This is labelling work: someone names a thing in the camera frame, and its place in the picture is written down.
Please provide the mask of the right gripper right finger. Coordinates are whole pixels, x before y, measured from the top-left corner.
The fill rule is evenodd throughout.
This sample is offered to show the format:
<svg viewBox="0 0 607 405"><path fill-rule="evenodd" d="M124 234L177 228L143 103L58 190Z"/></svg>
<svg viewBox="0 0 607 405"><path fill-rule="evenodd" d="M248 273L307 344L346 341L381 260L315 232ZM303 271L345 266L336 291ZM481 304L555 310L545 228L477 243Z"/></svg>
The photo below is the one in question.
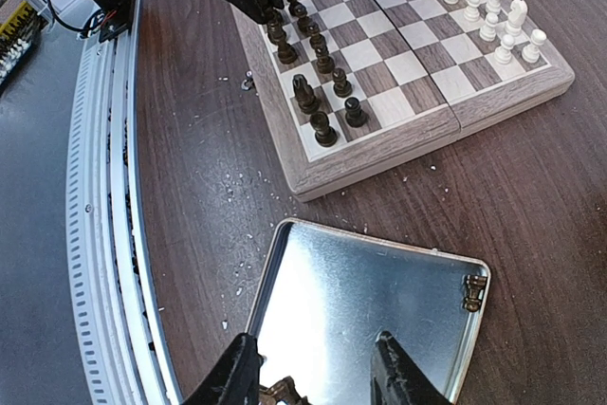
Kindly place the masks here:
<svg viewBox="0 0 607 405"><path fill-rule="evenodd" d="M375 341L370 389L372 404L450 404L389 331L380 332Z"/></svg>

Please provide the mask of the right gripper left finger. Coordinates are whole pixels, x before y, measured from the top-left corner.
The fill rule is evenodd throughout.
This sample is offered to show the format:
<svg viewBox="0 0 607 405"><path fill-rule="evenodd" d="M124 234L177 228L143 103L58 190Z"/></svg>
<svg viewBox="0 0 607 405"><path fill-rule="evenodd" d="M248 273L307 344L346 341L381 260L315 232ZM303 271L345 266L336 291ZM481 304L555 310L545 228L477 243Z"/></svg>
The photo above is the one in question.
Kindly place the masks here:
<svg viewBox="0 0 607 405"><path fill-rule="evenodd" d="M183 404L258 404L261 364L257 339L238 334Z"/></svg>

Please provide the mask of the black chess piece back row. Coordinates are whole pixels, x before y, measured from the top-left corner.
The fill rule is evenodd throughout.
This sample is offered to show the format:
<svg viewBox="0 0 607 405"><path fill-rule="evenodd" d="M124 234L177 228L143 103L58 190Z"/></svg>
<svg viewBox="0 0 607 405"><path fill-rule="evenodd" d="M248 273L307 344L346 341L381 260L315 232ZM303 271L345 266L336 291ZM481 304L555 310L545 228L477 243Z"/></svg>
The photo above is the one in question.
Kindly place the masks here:
<svg viewBox="0 0 607 405"><path fill-rule="evenodd" d="M267 38L277 47L277 56L282 64L293 64L298 59L295 48L287 41L286 33L279 22L267 24Z"/></svg>

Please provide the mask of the metal tray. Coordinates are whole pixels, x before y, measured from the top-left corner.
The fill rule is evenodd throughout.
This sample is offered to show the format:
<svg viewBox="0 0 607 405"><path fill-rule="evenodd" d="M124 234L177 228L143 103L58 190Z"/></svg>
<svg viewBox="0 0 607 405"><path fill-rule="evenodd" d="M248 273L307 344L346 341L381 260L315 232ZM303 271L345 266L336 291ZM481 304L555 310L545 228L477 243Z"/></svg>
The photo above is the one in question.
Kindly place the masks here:
<svg viewBox="0 0 607 405"><path fill-rule="evenodd" d="M487 276L478 312L464 279ZM314 404L366 404L377 335L389 331L447 400L461 394L491 282L478 259L297 218L270 243L247 330L260 380L291 376Z"/></svg>

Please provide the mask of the wooden chess board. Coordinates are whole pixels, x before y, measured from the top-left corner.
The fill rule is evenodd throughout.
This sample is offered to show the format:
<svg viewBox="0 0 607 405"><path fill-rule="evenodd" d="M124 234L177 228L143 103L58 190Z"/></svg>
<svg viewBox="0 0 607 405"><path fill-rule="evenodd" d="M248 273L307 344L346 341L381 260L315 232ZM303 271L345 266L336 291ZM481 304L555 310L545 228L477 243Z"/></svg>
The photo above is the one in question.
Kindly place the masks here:
<svg viewBox="0 0 607 405"><path fill-rule="evenodd" d="M528 15L525 0L512 3L514 26L526 22L547 42L548 66L499 81L483 73L467 77L430 75L401 35L405 0L299 0L311 24L308 35L285 8L277 19L298 59L282 64L267 27L236 11L234 19L267 125L289 190L302 201L332 193L362 179L470 136L532 107L571 86L574 70ZM345 119L344 102L333 91L332 73L321 74L310 38L326 40L335 67L353 86L368 120L360 128ZM336 130L337 142L322 147L310 116L295 99L292 79L304 74L320 108Z"/></svg>

